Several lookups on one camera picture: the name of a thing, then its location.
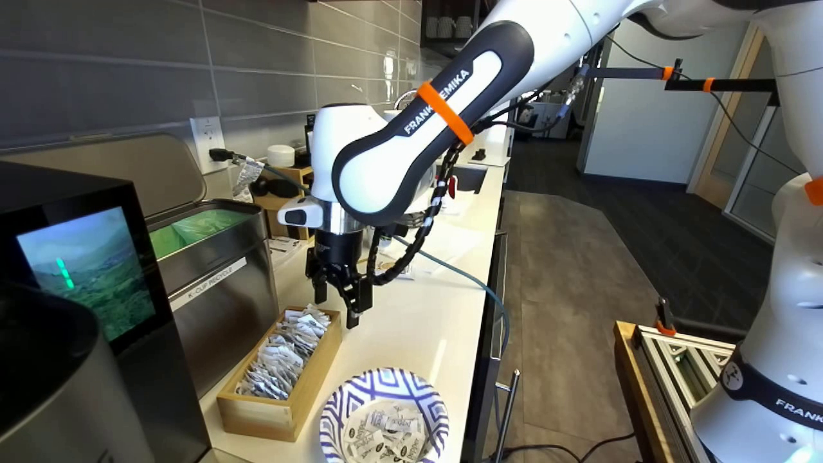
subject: gray tile wall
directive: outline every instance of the gray tile wall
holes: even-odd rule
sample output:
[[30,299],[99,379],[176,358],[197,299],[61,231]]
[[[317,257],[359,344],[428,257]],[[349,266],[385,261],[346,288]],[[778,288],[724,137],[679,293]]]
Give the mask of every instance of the gray tile wall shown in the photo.
[[0,153],[219,117],[228,149],[304,138],[323,102],[377,108],[439,56],[418,0],[13,0],[0,3]]

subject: wall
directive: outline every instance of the wall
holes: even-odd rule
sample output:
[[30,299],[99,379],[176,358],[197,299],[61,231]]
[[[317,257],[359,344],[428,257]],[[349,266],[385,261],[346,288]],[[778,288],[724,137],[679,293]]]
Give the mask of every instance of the wall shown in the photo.
[[[723,77],[743,33],[745,26],[727,26],[691,41],[662,41],[634,23],[621,23],[615,41],[655,64],[683,60],[683,73],[691,77]],[[607,68],[644,64],[611,47]],[[704,92],[668,92],[657,81],[603,81],[583,146],[583,172],[687,183],[715,110],[715,100]]]
[[436,56],[418,0],[0,3],[0,153],[173,131],[219,117],[227,146],[300,142],[323,102],[391,106]]

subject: screen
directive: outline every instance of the screen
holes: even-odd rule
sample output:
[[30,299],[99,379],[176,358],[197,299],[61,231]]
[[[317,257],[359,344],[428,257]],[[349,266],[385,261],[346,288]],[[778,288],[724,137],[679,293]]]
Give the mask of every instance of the screen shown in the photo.
[[155,304],[121,208],[17,235],[36,282],[88,306],[107,343],[130,333]]

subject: robotic arm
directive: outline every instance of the robotic arm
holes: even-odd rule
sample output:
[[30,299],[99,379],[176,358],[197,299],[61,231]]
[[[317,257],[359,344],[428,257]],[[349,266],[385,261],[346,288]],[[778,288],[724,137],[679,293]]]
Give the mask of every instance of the robotic arm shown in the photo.
[[[310,201],[281,210],[317,230],[313,277],[358,315],[371,280],[358,273],[359,230],[403,218],[428,167],[497,102],[538,91],[620,21],[689,39],[755,21],[770,43],[791,153],[823,178],[819,0],[502,0],[462,52],[391,122],[368,106],[320,108],[310,138]],[[719,461],[819,461],[823,432],[823,183],[788,183],[777,201],[778,236],[769,295],[734,363],[695,415]]]

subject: bowl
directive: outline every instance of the bowl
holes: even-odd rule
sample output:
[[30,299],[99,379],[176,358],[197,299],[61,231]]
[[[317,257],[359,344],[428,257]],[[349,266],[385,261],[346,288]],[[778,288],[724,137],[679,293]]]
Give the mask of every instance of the bowl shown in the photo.
[[327,463],[435,463],[446,429],[439,393],[403,367],[376,367],[344,381],[318,415]]

